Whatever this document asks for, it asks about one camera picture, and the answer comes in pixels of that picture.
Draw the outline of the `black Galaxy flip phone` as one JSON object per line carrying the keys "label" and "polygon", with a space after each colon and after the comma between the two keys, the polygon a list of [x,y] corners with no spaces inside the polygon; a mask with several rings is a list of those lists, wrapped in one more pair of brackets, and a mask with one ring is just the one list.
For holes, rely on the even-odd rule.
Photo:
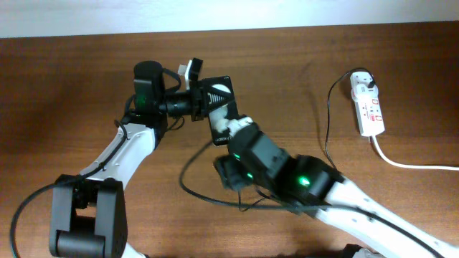
{"label": "black Galaxy flip phone", "polygon": [[[205,89],[207,80],[229,80],[232,83],[229,76],[210,77],[200,81]],[[237,119],[239,116],[235,93],[232,86],[232,101],[223,107],[211,111],[211,113],[208,113],[207,115],[209,118],[212,142],[215,146],[226,145],[228,143],[230,135],[229,130],[227,129],[227,122],[229,120]]]}

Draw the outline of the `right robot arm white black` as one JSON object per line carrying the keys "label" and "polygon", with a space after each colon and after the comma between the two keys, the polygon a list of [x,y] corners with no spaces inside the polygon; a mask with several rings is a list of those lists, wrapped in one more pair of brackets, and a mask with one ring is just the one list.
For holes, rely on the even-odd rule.
{"label": "right robot arm white black", "polygon": [[384,257],[457,257],[458,247],[411,225],[366,195],[354,182],[313,156],[291,156],[262,133],[233,138],[214,162],[222,183],[268,190],[292,212],[334,226]]}

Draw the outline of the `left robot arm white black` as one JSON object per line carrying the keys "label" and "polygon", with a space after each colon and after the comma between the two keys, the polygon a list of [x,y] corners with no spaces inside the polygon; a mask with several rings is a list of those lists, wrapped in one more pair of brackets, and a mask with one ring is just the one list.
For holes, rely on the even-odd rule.
{"label": "left robot arm white black", "polygon": [[171,130],[169,118],[207,118],[213,144],[227,142],[222,124],[235,106],[228,76],[200,79],[203,61],[174,72],[156,61],[133,68],[133,96],[108,147],[77,175],[53,186],[49,251],[53,257],[142,257],[128,243],[124,190],[143,160]]}

